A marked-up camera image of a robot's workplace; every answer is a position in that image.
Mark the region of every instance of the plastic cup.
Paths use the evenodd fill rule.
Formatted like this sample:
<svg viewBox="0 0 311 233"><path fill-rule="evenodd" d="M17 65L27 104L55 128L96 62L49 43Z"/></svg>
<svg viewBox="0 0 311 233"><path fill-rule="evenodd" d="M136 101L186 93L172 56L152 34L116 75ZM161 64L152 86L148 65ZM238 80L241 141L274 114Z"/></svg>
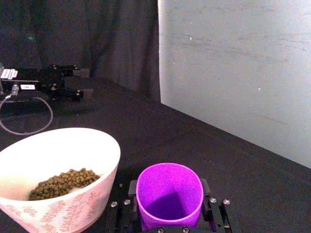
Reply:
<svg viewBox="0 0 311 233"><path fill-rule="evenodd" d="M136 186L143 231L156 227L197 227L203 202L200 178L190 168L173 163L150 166Z"/></svg>

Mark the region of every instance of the black fabric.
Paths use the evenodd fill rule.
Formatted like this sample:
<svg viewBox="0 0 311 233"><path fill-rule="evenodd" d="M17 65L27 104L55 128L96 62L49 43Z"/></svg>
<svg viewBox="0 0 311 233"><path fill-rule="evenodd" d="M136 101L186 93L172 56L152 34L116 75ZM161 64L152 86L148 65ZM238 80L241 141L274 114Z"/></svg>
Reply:
<svg viewBox="0 0 311 233"><path fill-rule="evenodd" d="M156 0L2 0L0 62L90 68L92 83L112 80L160 101Z"/></svg>
<svg viewBox="0 0 311 233"><path fill-rule="evenodd" d="M88 127L118 141L121 160L110 201L116 195L123 200L130 181L147 166L176 162L205 178L213 196L231 200L242 233L311 230L311 172L302 165L117 86L105 85L88 102L53 108L47 130ZM47 120L46 113L8 117L5 123L34 127L38 119ZM0 129L0 150L23 138ZM106 218L104 212L84 232L105 232ZM200 226L208 228L202 218ZM0 233L6 232L26 231L0 211Z"/></svg>

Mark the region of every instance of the white cable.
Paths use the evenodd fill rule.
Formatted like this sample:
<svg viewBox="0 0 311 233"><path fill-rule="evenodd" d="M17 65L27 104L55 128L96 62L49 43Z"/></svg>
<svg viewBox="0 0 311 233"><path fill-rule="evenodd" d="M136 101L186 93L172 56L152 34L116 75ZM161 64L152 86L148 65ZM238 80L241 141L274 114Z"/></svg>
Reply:
<svg viewBox="0 0 311 233"><path fill-rule="evenodd" d="M8 95L8 96L5 97L5 99L4 99L3 101L0 102L0 111L1 111L1 107L4 105L4 103L5 103L10 97L11 97L11 95ZM46 126L44 126L44 127L43 127L42 129L40 129L40 130L37 130L37 131L34 131L34 132L30 132L30 133L17 133L17 132L14 132L14 131L12 131L12 130L6 128L6 127L3 125L3 123L1 122L1 118L0 118L0 126L1 126L2 128L4 128L7 132L12 133L12 134L15 134L15 135L31 135L31 134L34 134L34 133L38 133L38 132L40 132L40 131L42 131L42 130L45 130L47 127L49 127L49 125L50 125L50 124L52 123L52 121L53 121L53 110L52 110L52 108L49 106L49 104L48 104L44 99L42 99L42 98L40 98L40 97L33 97L33 98L31 98L31 100L33 100L33 99L38 99L38 100L44 102L44 103L47 105L47 107L49 108L49 111L50 111L50 113L51 113L51 119L50 119L49 123L48 123Z"/></svg>

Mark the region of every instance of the label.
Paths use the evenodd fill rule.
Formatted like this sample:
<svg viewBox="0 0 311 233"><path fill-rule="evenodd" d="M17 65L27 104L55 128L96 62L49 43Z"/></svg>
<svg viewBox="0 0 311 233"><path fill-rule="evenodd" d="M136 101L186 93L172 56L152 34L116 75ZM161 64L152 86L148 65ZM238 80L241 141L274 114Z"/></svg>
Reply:
<svg viewBox="0 0 311 233"><path fill-rule="evenodd" d="M2 74L1 74L1 78L11 80L11 79L17 77L17 73L18 73L18 71L15 69L4 69Z"/></svg>
<svg viewBox="0 0 311 233"><path fill-rule="evenodd" d="M25 85L25 84L21 84L21 85L20 85L20 89L21 89L21 90L35 90L35 85Z"/></svg>

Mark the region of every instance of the ceramic bowl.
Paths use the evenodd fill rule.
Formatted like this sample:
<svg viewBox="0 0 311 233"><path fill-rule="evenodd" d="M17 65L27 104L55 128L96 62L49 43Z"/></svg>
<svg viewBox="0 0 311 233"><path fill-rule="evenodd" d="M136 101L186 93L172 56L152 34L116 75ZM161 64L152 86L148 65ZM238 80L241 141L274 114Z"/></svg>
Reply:
<svg viewBox="0 0 311 233"><path fill-rule="evenodd" d="M25 138L0 152L0 209L31 233L79 233L103 213L119 160L117 141L98 130L67 128ZM27 200L39 182L82 168L100 178L57 198Z"/></svg>

